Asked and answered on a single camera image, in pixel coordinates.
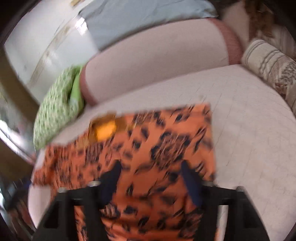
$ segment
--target brown cloth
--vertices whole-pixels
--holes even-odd
[[[66,146],[47,148],[35,185],[82,188],[120,160],[123,167],[113,199],[103,210],[110,240],[191,240],[202,215],[181,177],[187,160],[205,180],[213,180],[211,116],[208,105],[124,115],[133,130],[108,140],[82,143],[88,131]],[[79,240],[87,240],[83,210],[75,207]]]

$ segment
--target gray blanket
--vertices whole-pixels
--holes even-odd
[[[214,6],[205,0],[94,0],[79,13],[98,49],[164,23],[214,18]]]

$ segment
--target green pillow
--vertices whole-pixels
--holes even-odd
[[[42,101],[34,123],[35,148],[41,149],[69,122],[76,119],[84,103],[79,88],[82,66],[65,69]]]

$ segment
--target yellow object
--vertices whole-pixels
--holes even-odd
[[[111,120],[105,124],[97,126],[95,129],[96,139],[98,141],[108,139],[116,132],[116,123],[115,120]]]

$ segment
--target orange floral cloth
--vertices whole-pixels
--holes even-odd
[[[202,215],[181,177],[187,160],[205,180],[213,180],[215,160],[208,105],[125,115],[133,130],[81,147],[88,131],[66,146],[50,145],[35,185],[82,188],[119,160],[123,167],[113,199],[103,210],[110,240],[191,240]],[[78,237],[87,240],[84,214],[75,207]]]

